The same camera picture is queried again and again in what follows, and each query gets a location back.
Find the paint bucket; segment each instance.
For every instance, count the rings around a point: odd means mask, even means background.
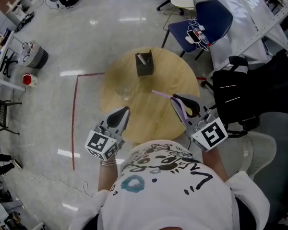
[[[38,78],[30,73],[23,75],[23,83],[25,85],[35,87],[37,85]]]

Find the blue chair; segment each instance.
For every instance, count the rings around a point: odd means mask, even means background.
[[[214,44],[217,40],[225,36],[231,27],[233,17],[222,3],[220,3],[218,0],[202,1],[195,5],[195,9],[197,13],[195,19],[205,28],[203,34],[207,37],[210,45]],[[171,32],[183,49],[180,57],[182,57],[185,52],[192,52],[196,50],[196,46],[188,43],[185,39],[189,25],[189,20],[169,24],[168,31],[165,35],[161,48],[164,47],[168,34]],[[195,60],[197,60],[203,52],[204,50],[202,49]]]

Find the pen holder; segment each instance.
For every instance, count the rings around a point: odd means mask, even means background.
[[[140,54],[146,65],[142,63],[142,61],[135,55],[135,63],[136,63],[136,70],[138,73],[138,77],[152,75],[154,73],[154,61],[153,61],[153,54],[150,50],[148,53],[141,53]]]

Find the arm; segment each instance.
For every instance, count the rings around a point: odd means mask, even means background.
[[[113,155],[108,161],[114,161],[115,155]],[[99,184],[98,191],[106,189],[110,191],[111,187],[117,180],[117,165],[105,166],[100,165],[99,171]]]
[[[208,152],[202,151],[203,164],[214,170],[215,173],[225,182],[228,180],[220,153],[217,147]]]

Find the white sleeve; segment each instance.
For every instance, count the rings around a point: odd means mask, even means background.
[[[82,230],[92,218],[99,214],[108,194],[108,190],[101,190],[79,207],[75,217],[72,219],[69,230]]]
[[[226,181],[226,184],[253,213],[257,230],[264,229],[269,217],[270,203],[255,182],[245,171],[240,171]]]

